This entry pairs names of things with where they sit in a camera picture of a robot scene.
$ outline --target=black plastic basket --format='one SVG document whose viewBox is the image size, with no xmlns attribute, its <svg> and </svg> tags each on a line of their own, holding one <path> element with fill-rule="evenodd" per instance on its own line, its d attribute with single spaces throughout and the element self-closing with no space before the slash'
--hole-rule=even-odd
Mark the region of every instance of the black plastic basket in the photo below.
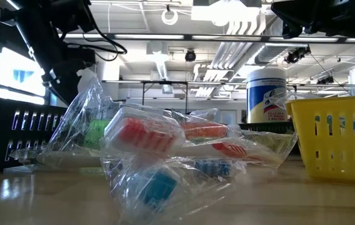
<svg viewBox="0 0 355 225">
<path fill-rule="evenodd" d="M 241 129 L 248 131 L 272 132 L 276 134 L 286 134 L 287 131 L 294 131 L 293 122 L 260 122 L 239 125 Z M 298 142 L 293 147 L 291 154 L 300 155 Z"/>
<path fill-rule="evenodd" d="M 0 99 L 0 171 L 20 166 L 9 157 L 14 149 L 47 143 L 66 108 Z"/>
</svg>

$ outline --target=table surface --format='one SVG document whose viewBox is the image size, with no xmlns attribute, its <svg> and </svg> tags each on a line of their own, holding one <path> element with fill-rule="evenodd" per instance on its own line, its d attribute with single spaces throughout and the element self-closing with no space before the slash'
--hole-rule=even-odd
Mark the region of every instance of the table surface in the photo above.
<svg viewBox="0 0 355 225">
<path fill-rule="evenodd" d="M 355 184 L 316 181 L 301 161 L 247 170 L 237 194 L 186 224 L 355 224 Z M 0 174 L 0 224 L 116 224 L 102 174 Z"/>
</svg>

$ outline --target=basket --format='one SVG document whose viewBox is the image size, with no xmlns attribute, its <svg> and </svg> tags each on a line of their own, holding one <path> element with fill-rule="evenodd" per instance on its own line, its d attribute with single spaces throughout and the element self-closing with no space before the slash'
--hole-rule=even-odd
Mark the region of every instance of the basket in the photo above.
<svg viewBox="0 0 355 225">
<path fill-rule="evenodd" d="M 315 178 L 355 181 L 355 97 L 287 103 L 307 172 Z"/>
<path fill-rule="evenodd" d="M 240 128 L 247 131 L 272 132 L 276 134 L 287 134 L 288 131 L 294 131 L 292 122 L 259 122 L 250 124 L 239 124 Z M 298 142 L 293 147 L 290 155 L 300 155 Z"/>
<path fill-rule="evenodd" d="M 0 171 L 21 165 L 9 157 L 12 150 L 48 142 L 65 111 L 62 107 L 0 99 Z"/>
</svg>

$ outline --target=clear plastic bag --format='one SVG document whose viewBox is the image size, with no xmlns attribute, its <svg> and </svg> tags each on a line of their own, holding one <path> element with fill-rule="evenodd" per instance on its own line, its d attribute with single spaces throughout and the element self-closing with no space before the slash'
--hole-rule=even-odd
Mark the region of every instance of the clear plastic bag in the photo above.
<svg viewBox="0 0 355 225">
<path fill-rule="evenodd" d="M 119 103 L 105 96 L 98 80 L 92 78 L 68 107 L 47 146 L 18 149 L 11 155 L 24 164 L 53 169 L 100 168 L 99 158 L 91 156 L 90 149 L 100 150 L 104 128 L 118 110 Z"/>
<path fill-rule="evenodd" d="M 193 215 L 234 192 L 233 169 L 245 173 L 243 163 L 224 160 L 171 158 L 136 167 L 134 159 L 102 159 L 119 206 L 119 224 L 170 224 Z"/>
<path fill-rule="evenodd" d="M 270 97 L 269 100 L 277 107 L 286 109 L 286 103 L 288 103 L 289 101 L 297 100 L 297 99 L 316 99 L 316 98 L 321 98 L 321 97 L 311 93 L 299 93 L 299 92 L 287 91 L 285 96 Z"/>
<path fill-rule="evenodd" d="M 198 118 L 214 121 L 217 113 L 218 113 L 218 109 L 204 109 L 204 110 L 193 111 L 190 113 L 190 116 L 196 116 Z"/>
<path fill-rule="evenodd" d="M 145 112 L 149 112 L 149 113 L 155 113 L 155 114 L 159 114 L 165 117 L 172 117 L 172 112 L 168 111 L 168 110 L 162 110 L 162 109 L 157 109 L 151 106 L 143 106 L 140 104 L 134 104 L 134 103 L 122 103 L 121 104 L 121 108 L 123 107 L 129 107 L 129 108 L 133 108 L 133 109 L 139 109 Z"/>
<path fill-rule="evenodd" d="M 225 138 L 230 130 L 226 125 L 179 112 L 172 112 L 172 118 L 183 128 L 187 141 L 194 144 Z"/>
<path fill-rule="evenodd" d="M 187 142 L 176 150 L 180 157 L 210 157 L 243 160 L 278 168 L 297 142 L 297 134 L 233 131 L 237 135 L 194 144 Z"/>
<path fill-rule="evenodd" d="M 104 130 L 104 152 L 146 153 L 150 158 L 173 156 L 176 146 L 185 141 L 182 127 L 176 120 L 160 114 L 122 107 Z"/>
</svg>

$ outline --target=container label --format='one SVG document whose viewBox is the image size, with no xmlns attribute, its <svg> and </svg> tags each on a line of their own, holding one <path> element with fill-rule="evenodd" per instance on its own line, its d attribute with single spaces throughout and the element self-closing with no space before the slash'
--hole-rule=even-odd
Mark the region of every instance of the container label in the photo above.
<svg viewBox="0 0 355 225">
<path fill-rule="evenodd" d="M 249 123 L 285 121 L 286 111 L 275 106 L 270 97 L 278 98 L 286 94 L 284 79 L 255 79 L 247 84 L 247 111 Z"/>
</svg>

